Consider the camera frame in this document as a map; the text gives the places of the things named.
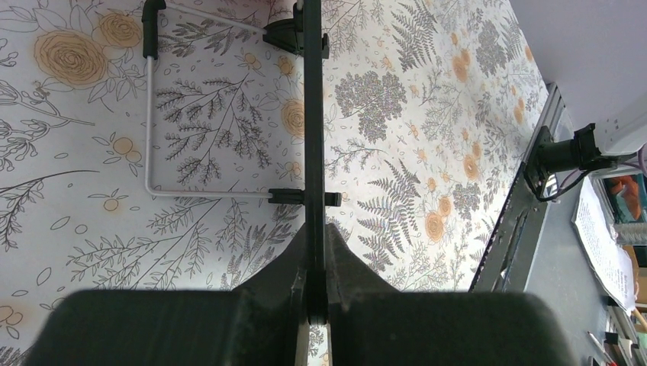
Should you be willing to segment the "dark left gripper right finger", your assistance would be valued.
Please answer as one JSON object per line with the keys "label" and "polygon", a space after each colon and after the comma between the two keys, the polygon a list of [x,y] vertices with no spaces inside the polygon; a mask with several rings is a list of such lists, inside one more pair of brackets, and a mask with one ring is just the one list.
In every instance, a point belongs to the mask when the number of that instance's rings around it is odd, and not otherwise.
{"label": "dark left gripper right finger", "polygon": [[538,297],[401,292],[349,249],[326,243],[332,365],[574,365],[554,313]]}

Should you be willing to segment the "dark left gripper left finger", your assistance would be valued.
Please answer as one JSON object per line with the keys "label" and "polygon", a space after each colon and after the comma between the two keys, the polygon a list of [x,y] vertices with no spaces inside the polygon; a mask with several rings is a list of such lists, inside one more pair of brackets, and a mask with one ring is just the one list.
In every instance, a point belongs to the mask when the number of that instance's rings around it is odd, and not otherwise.
{"label": "dark left gripper left finger", "polygon": [[77,291],[25,364],[305,365],[305,239],[231,291]]}

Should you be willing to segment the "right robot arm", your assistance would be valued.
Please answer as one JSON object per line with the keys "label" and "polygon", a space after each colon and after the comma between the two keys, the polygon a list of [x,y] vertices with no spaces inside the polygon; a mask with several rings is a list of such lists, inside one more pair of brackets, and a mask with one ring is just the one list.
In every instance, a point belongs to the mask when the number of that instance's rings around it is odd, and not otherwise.
{"label": "right robot arm", "polygon": [[[646,173],[645,152],[646,95],[641,95],[606,121],[576,130],[570,140],[556,142],[549,128],[541,127],[523,174],[538,201],[554,201],[590,173],[616,168],[633,157]],[[581,174],[567,188],[545,197],[543,192],[548,178],[569,170]]]}

